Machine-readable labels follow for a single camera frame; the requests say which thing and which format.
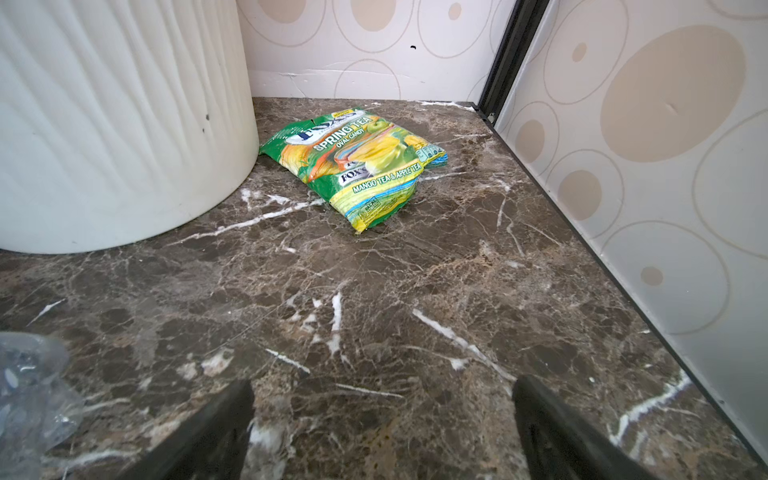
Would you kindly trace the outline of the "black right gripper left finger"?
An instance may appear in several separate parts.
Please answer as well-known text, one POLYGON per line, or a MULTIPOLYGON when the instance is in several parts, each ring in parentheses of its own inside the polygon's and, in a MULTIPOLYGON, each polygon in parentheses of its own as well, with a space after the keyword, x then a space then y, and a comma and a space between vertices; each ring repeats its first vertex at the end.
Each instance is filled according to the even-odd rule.
POLYGON ((230 383, 120 477, 238 479, 248 450, 253 402, 249 381, 230 383))

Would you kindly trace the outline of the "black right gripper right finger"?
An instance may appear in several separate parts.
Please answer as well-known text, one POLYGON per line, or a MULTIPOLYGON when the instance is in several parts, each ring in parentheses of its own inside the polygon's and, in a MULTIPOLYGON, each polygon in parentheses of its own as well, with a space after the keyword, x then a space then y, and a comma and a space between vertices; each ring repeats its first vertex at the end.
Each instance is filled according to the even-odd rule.
POLYGON ((535 377, 519 377, 512 399, 532 479, 654 477, 535 377))

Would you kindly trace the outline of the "white ribbed waste bin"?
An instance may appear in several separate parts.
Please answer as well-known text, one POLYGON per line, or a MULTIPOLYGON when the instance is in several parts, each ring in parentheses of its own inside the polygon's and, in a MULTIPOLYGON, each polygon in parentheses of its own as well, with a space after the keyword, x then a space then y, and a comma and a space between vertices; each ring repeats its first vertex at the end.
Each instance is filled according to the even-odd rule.
POLYGON ((1 5, 1 246, 126 245, 217 206, 258 155, 233 1, 1 5))

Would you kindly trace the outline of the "crumpled clear plastic bottle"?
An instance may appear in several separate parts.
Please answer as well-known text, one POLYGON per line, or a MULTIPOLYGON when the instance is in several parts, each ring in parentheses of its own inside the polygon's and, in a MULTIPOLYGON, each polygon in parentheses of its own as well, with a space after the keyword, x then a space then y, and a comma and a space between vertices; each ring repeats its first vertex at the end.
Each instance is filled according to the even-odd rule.
POLYGON ((39 479, 43 455, 82 422, 84 398, 63 379, 69 360, 56 338, 1 334, 3 479, 39 479))

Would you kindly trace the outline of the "green Fox's candy bag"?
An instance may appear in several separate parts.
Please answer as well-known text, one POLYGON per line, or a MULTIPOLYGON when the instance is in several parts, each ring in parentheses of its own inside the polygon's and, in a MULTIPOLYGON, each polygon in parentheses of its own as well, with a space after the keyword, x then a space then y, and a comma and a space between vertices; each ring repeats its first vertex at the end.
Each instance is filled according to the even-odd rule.
POLYGON ((363 232, 408 202, 419 177, 443 166, 440 146, 359 108, 292 123, 261 147, 363 232))

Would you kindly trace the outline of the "black corner frame post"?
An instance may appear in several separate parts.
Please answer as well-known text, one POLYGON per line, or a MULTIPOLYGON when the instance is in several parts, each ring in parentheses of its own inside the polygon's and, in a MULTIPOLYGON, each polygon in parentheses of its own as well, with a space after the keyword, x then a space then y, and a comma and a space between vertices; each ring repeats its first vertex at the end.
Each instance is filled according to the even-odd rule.
POLYGON ((507 101, 549 4, 549 0, 522 0, 512 9, 477 104, 477 111, 490 125, 496 123, 507 101))

